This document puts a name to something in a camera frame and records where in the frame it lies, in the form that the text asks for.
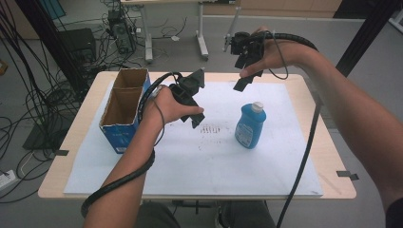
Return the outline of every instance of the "cardboard box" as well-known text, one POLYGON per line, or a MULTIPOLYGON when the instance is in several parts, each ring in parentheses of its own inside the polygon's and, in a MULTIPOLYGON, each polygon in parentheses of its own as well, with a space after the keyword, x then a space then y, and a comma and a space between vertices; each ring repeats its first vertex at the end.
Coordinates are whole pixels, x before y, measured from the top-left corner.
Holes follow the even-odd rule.
POLYGON ((100 121, 101 130, 118 154, 125 152, 136 133, 137 107, 150 85, 147 69, 121 69, 118 73, 100 121))

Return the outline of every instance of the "blue bottle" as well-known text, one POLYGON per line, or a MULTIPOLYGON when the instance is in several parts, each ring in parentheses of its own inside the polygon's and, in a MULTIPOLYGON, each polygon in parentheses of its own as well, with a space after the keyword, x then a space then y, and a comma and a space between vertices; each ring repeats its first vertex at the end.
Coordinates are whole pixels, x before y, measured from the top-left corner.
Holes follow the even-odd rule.
POLYGON ((260 102, 246 104, 240 110, 242 115, 235 129, 235 138, 244 147, 255 148, 259 141, 263 122, 266 120, 263 104, 260 102))

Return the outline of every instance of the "floor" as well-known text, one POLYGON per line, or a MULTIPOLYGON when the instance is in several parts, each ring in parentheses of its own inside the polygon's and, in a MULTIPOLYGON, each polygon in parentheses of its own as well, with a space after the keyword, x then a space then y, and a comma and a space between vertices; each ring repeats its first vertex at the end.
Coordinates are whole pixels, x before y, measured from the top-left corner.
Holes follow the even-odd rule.
MULTIPOLYGON (((205 67, 205 70, 209 72, 239 72, 234 68, 237 57, 222 51, 222 37, 227 32, 231 20, 230 17, 223 16, 204 17, 203 33, 209 51, 208 61, 205 61, 200 56, 196 42, 195 27, 197 20, 188 18, 182 33, 178 35, 179 41, 171 39, 153 41, 155 45, 154 53, 157 58, 152 65, 146 66, 144 64, 144 60, 141 59, 141 47, 138 49, 138 55, 133 56, 132 62, 136 61, 143 67, 148 67, 153 71, 177 70, 184 72, 205 67)), ((182 23, 183 20, 170 20, 165 26, 180 30, 182 23)), ((260 25, 267 25, 271 29, 275 29, 276 32, 298 34, 313 42, 320 52, 327 56, 332 63, 336 64, 362 23, 362 20, 342 19, 241 17, 236 26, 236 31, 251 32, 260 25)), ((158 28, 152 31, 156 33, 155 37, 160 34, 161 29, 158 28)), ((401 105, 403 101, 401 92, 403 87, 403 77, 401 77, 401 72, 403 72, 402 44, 403 34, 387 24, 349 76, 351 81, 384 104, 401 121, 403 121, 403 105, 401 105)), ((38 41, 29 41, 29 45, 42 59, 44 58, 38 41)), ((0 55, 3 60, 10 63, 8 72, 4 76, 0 76, 0 116, 17 121, 27 111, 25 107, 27 89, 24 87, 21 77, 18 75, 2 44, 0 44, 0 55)), ((43 89, 47 89, 45 75, 41 73, 40 67, 35 64, 33 58, 31 56, 28 58, 38 85, 42 86, 43 89)), ((21 61, 17 60, 16 63, 19 67, 22 67, 21 61)), ((126 64, 129 67, 134 66, 130 63, 126 64)), ((57 72, 57 66, 51 60, 49 60, 49 68, 51 68, 52 72, 57 72)), ((297 68, 291 67, 290 71, 306 77, 297 68)), ((24 156, 29 156, 29 151, 22 148, 22 144, 34 123, 34 120, 29 119, 22 121, 18 125, 15 134, 12 136, 6 156, 0 161, 1 170, 8 171, 13 169, 15 171, 18 162, 24 156)), ((0 127, 4 127, 7 122, 0 122, 0 124, 0 127)), ((359 180, 354 181, 357 197, 346 200, 293 200, 283 222, 283 227, 384 227, 383 209, 374 184, 331 124, 329 125, 329 131, 346 169, 359 176, 359 180)), ((27 159, 26 157, 22 161, 26 162, 24 166, 26 173, 34 165, 38 164, 38 161, 27 161, 27 159)), ((36 173, 31 175, 40 175, 48 169, 49 165, 50 161, 45 162, 40 166, 40 170, 35 170, 36 173)), ((43 177, 21 182, 6 197, 3 197, 4 194, 12 187, 0 192, 1 227, 63 228, 82 226, 83 218, 80 215, 81 200, 39 199, 36 194, 33 194, 14 203, 2 203, 20 199, 34 192, 40 186, 43 177)), ((267 203, 274 220, 277 220, 284 201, 270 200, 267 203)), ((214 227, 215 209, 200 208, 199 213, 196 214, 195 208, 179 207, 175 216, 182 224, 182 227, 212 228, 214 227)))

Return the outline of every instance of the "person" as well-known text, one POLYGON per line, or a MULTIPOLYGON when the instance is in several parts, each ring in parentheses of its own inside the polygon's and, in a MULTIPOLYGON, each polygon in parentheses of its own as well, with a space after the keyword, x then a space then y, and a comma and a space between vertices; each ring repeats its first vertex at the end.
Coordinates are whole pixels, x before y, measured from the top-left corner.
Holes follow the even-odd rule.
MULTIPOLYGON (((263 58, 243 69, 240 77, 266 68, 283 67, 278 50, 288 66, 302 68, 312 80, 322 102, 328 107, 341 136, 374 181, 386 213, 386 227, 403 227, 402 122, 347 80, 318 51, 292 41, 277 42, 278 46, 273 40, 265 41, 263 58)), ((146 106, 144 119, 136 135, 104 184, 115 181, 145 163, 163 123, 202 112, 201 107, 178 104, 170 90, 164 86, 154 101, 146 106)), ((86 216, 85 227, 133 227, 139 213, 144 180, 145 174, 95 201, 86 216)), ((239 207, 234 209, 234 204, 229 207, 229 212, 235 214, 230 220, 232 225, 234 219, 242 217, 242 213, 236 213, 239 207)), ((151 212, 147 212, 148 206, 152 207, 148 203, 142 206, 137 225, 141 226, 143 217, 153 216, 151 212)), ((270 218, 268 211, 263 214, 270 218)), ((176 221, 171 225, 169 227, 179 227, 176 221)))

